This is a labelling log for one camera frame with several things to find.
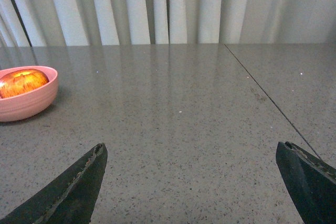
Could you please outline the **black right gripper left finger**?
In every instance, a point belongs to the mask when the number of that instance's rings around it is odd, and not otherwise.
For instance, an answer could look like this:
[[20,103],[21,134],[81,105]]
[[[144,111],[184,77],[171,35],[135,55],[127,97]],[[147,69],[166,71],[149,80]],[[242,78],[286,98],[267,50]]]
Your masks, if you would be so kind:
[[89,223],[107,158],[105,144],[97,144],[1,223]]

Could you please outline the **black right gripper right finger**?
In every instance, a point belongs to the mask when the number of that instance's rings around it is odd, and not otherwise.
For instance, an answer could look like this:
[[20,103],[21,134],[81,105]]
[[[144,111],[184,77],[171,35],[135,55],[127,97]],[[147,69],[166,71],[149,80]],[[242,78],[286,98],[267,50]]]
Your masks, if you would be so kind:
[[335,168],[290,142],[279,142],[276,163],[304,223],[335,223]]

